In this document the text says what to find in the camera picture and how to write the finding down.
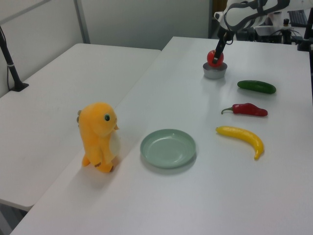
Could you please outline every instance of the red chili pepper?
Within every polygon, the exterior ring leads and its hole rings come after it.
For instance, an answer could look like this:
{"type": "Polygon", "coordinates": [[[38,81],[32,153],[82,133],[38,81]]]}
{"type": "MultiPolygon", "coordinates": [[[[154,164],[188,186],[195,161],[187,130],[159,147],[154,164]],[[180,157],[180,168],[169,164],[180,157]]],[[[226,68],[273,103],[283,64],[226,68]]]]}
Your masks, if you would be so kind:
{"type": "Polygon", "coordinates": [[[250,103],[234,104],[231,108],[222,110],[221,114],[223,114],[223,112],[226,110],[231,110],[234,112],[234,114],[247,114],[259,117],[265,117],[268,115],[268,112],[265,109],[260,109],[250,103]]]}

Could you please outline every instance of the pepper stem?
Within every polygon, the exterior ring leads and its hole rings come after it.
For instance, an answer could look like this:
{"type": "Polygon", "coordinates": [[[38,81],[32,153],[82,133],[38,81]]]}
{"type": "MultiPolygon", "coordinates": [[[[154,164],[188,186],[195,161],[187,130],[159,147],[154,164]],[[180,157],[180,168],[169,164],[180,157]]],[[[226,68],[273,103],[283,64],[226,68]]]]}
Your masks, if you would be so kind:
{"type": "Polygon", "coordinates": [[[230,107],[230,108],[228,108],[228,109],[223,109],[223,110],[221,111],[221,114],[223,114],[223,112],[226,111],[226,110],[233,111],[233,107],[230,107]]]}

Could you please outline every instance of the yellow banana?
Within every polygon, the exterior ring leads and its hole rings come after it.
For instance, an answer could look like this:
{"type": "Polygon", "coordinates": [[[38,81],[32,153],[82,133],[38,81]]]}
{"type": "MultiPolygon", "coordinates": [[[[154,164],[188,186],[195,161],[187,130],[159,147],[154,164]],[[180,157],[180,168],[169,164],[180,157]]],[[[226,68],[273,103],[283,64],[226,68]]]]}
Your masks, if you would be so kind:
{"type": "Polygon", "coordinates": [[[255,160],[258,160],[260,155],[264,152],[264,145],[262,140],[256,134],[248,130],[233,126],[220,126],[216,128],[216,131],[221,135],[238,138],[250,143],[254,147],[255,160]]]}

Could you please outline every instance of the plush toy eye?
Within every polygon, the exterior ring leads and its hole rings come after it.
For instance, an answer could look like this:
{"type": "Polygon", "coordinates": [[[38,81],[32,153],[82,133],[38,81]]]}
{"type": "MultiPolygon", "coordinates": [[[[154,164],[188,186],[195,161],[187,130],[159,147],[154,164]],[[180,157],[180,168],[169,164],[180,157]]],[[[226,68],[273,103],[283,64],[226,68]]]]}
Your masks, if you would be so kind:
{"type": "Polygon", "coordinates": [[[105,115],[104,115],[104,120],[105,120],[105,121],[110,121],[110,115],[105,114],[105,115]]]}

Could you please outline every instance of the toy banana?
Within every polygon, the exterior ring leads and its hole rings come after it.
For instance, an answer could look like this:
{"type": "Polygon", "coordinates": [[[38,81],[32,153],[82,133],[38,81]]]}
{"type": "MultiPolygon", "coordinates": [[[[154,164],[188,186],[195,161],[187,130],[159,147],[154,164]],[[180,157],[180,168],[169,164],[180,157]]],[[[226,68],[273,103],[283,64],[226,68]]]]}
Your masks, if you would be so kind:
{"type": "Polygon", "coordinates": [[[255,160],[258,160],[260,155],[264,152],[264,145],[262,140],[256,134],[248,130],[233,126],[220,126],[216,128],[216,131],[221,135],[238,138],[250,143],[255,150],[255,160]]]}
{"type": "Polygon", "coordinates": [[[110,172],[120,149],[113,108],[101,102],[90,104],[78,112],[77,122],[85,149],[82,165],[91,163],[99,171],[110,172]]]}

